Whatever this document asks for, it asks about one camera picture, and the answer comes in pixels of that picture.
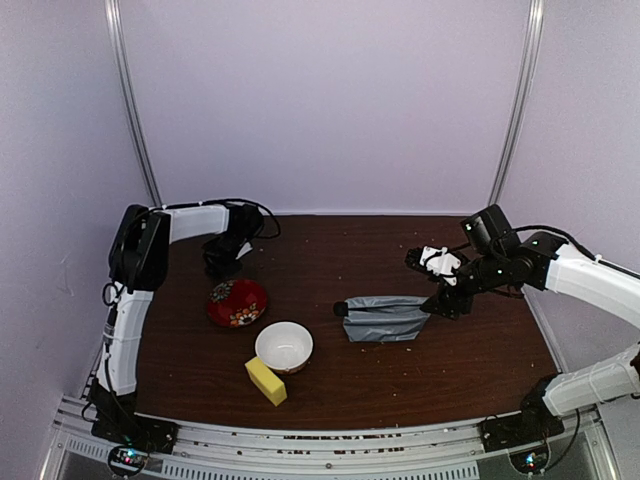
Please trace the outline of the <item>grey zip pouch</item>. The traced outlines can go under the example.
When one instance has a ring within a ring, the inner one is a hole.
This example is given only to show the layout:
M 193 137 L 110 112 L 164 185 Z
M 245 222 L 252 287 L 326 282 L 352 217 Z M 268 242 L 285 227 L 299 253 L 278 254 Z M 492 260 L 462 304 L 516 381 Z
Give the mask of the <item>grey zip pouch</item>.
M 359 296 L 336 302 L 333 313 L 343 320 L 352 343 L 411 341 L 430 317 L 421 310 L 426 300 L 419 296 Z

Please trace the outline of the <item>yellow sponge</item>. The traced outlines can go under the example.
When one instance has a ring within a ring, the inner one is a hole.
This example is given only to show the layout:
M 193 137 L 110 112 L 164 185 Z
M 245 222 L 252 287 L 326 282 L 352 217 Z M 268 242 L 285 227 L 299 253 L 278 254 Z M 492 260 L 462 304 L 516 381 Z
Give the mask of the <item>yellow sponge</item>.
M 254 357 L 246 362 L 245 369 L 252 383 L 274 406 L 287 399 L 284 382 L 260 358 Z

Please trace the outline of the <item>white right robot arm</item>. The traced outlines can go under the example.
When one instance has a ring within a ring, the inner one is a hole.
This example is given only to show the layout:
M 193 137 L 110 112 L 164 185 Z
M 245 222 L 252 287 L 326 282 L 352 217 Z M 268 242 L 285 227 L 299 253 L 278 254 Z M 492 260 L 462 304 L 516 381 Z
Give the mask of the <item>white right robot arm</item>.
M 535 440 L 552 416 L 639 393 L 639 277 L 570 240 L 540 231 L 521 241 L 484 240 L 474 259 L 458 247 L 419 247 L 408 266 L 437 282 L 423 311 L 457 319 L 476 296 L 523 287 L 567 372 L 543 380 L 513 419 L 519 440 Z

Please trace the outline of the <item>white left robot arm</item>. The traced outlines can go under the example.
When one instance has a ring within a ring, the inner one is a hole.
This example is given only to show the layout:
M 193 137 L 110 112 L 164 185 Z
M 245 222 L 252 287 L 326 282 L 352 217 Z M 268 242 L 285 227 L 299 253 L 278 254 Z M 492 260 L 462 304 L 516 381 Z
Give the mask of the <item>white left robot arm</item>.
M 136 393 L 142 330 L 155 292 L 169 270 L 171 244 L 210 235 L 202 247 L 205 273 L 226 279 L 264 229 L 262 208 L 244 199 L 145 207 L 129 206 L 108 257 L 110 282 L 103 289 L 109 316 L 89 401 L 105 415 L 106 429 L 123 444 L 137 442 L 144 424 L 125 401 Z

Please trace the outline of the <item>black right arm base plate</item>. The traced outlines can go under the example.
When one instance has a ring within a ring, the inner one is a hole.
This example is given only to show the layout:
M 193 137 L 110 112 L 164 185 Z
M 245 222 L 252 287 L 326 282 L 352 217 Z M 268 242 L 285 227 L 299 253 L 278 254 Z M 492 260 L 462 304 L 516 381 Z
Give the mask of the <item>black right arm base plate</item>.
M 559 418 L 530 412 L 487 418 L 478 429 L 487 453 L 543 442 L 565 431 Z

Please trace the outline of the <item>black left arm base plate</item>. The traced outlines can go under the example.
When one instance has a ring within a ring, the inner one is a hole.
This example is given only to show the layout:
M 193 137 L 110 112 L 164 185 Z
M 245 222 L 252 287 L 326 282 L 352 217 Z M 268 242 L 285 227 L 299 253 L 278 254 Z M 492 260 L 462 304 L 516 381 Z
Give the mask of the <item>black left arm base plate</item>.
M 91 434 L 147 453 L 171 454 L 178 430 L 178 425 L 171 421 L 138 415 L 133 418 L 111 418 L 99 412 L 91 427 Z

